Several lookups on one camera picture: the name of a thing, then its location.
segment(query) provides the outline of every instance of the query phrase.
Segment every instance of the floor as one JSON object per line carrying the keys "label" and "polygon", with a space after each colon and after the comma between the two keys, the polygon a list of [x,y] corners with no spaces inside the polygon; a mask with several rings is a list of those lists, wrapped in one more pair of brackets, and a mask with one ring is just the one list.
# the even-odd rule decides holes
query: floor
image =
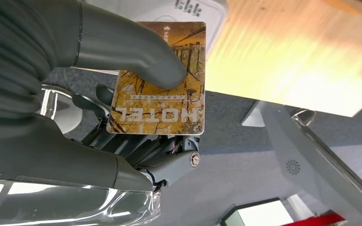
{"label": "floor", "polygon": [[[116,77],[74,68],[57,68],[44,82],[73,93],[95,96],[98,83],[114,87]],[[206,93],[206,125],[199,167],[163,190],[162,216],[152,226],[214,226],[233,204],[300,193],[311,210],[327,210],[281,176],[265,129],[240,125],[255,101]],[[67,137],[82,139],[97,123],[84,112]],[[318,113],[311,128],[362,178],[362,111],[353,118]]]}

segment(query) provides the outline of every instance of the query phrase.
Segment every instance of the robotic hand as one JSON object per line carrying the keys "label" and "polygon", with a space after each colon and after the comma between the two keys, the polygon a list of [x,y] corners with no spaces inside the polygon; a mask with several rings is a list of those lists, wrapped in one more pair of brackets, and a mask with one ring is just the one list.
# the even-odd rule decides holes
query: robotic hand
{"label": "robotic hand", "polygon": [[[40,108],[35,95],[41,90],[41,81],[53,68],[70,66],[131,70],[165,89],[177,86],[186,75],[182,63],[159,35],[100,8],[77,0],[0,1],[0,208],[6,208],[0,225],[140,223],[145,212],[153,208],[148,202],[153,192],[198,165],[198,137],[108,134],[108,112],[82,95],[74,96],[74,103],[94,111],[100,122],[84,140],[66,139],[54,121],[34,112]],[[110,105],[110,95],[109,88],[97,87],[102,103]],[[55,206],[59,214],[29,214],[26,210],[34,209],[33,205],[23,209],[26,213],[7,214],[8,200],[17,200],[16,194],[25,193],[12,192],[15,185],[29,182],[51,185],[45,191],[73,187],[68,191],[82,193],[81,200],[87,195],[80,187],[98,188],[105,191],[104,203],[100,208],[78,210],[82,213],[78,215],[64,213],[70,209],[65,204],[63,208]],[[130,191],[144,191],[145,195],[135,198]],[[114,199],[122,202],[109,205]],[[16,210],[22,202],[14,203]],[[148,208],[143,212],[139,205]],[[130,209],[143,214],[136,217],[139,219],[124,219],[132,216]]]}

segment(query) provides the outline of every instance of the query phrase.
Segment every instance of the wooden surface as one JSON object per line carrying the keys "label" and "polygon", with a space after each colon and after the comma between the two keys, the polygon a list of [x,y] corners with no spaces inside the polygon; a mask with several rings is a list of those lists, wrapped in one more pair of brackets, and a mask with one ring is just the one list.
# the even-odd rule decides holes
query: wooden surface
{"label": "wooden surface", "polygon": [[206,90],[354,116],[362,16],[321,0],[228,0]]}

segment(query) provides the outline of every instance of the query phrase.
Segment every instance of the transparent plastic cover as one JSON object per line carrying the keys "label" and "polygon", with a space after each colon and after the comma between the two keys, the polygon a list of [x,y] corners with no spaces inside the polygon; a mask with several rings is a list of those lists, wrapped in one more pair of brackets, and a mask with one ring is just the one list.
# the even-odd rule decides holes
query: transparent plastic cover
{"label": "transparent plastic cover", "polygon": [[159,192],[0,180],[0,226],[134,226],[159,215]]}

